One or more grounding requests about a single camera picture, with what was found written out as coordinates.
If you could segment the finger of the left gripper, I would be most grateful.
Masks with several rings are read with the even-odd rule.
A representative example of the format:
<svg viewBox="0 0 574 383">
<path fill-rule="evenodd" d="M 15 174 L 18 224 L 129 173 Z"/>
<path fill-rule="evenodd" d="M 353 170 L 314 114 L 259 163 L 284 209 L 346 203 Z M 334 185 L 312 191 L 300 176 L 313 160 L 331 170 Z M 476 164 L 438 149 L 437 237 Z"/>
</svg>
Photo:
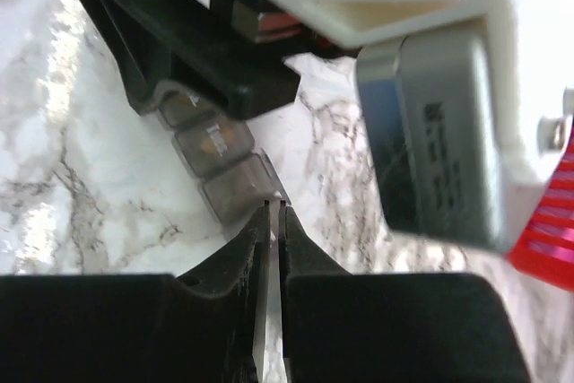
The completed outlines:
<svg viewBox="0 0 574 383">
<path fill-rule="evenodd" d="M 283 43 L 252 44 L 196 0 L 80 2 L 140 115 L 169 91 L 197 91 L 240 120 L 295 100 L 300 76 L 283 63 Z"/>
</svg>

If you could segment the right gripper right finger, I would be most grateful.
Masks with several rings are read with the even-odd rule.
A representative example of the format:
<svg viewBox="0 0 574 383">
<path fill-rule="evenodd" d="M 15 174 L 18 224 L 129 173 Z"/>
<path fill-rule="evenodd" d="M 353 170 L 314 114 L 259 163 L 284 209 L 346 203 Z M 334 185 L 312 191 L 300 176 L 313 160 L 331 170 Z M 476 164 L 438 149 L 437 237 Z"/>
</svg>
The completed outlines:
<svg viewBox="0 0 574 383">
<path fill-rule="evenodd" d="M 504 304 L 469 273 L 350 274 L 279 210 L 291 382 L 527 382 Z"/>
</svg>

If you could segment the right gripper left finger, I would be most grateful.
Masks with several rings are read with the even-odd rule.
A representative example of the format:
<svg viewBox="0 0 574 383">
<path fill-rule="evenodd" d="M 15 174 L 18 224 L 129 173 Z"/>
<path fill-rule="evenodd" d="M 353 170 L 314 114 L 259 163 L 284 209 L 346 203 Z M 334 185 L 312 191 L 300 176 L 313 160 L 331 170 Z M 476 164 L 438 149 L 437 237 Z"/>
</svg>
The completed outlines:
<svg viewBox="0 0 574 383">
<path fill-rule="evenodd" d="M 182 275 L 5 275 L 4 382 L 257 382 L 270 209 Z"/>
</svg>

